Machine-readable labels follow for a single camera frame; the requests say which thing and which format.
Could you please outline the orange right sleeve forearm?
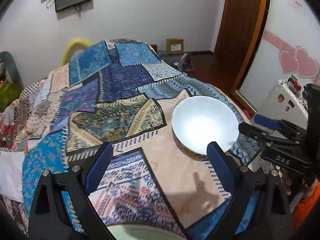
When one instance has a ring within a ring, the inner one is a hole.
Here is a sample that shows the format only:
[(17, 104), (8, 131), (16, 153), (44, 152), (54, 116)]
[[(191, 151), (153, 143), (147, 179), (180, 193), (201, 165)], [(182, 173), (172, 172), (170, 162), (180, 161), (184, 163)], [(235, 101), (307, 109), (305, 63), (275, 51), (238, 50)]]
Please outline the orange right sleeve forearm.
[(296, 231), (304, 222), (319, 198), (319, 181), (315, 179), (305, 192), (291, 214), (293, 230)]

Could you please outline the right hand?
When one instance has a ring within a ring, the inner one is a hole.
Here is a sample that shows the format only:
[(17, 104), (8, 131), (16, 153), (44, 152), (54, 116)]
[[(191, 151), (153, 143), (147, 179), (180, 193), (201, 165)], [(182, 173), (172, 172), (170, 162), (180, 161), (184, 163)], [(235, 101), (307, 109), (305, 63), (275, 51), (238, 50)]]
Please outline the right hand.
[[(289, 196), (292, 193), (292, 189), (293, 189), (292, 185), (293, 185), (293, 182), (295, 181), (294, 175), (292, 172), (289, 172), (283, 168), (281, 168), (280, 171), (282, 174), (281, 180), (285, 187), (285, 193), (287, 196)], [(315, 191), (317, 185), (318, 185), (318, 180), (316, 178), (311, 186), (308, 186), (308, 185), (304, 186), (302, 199), (309, 198)]]

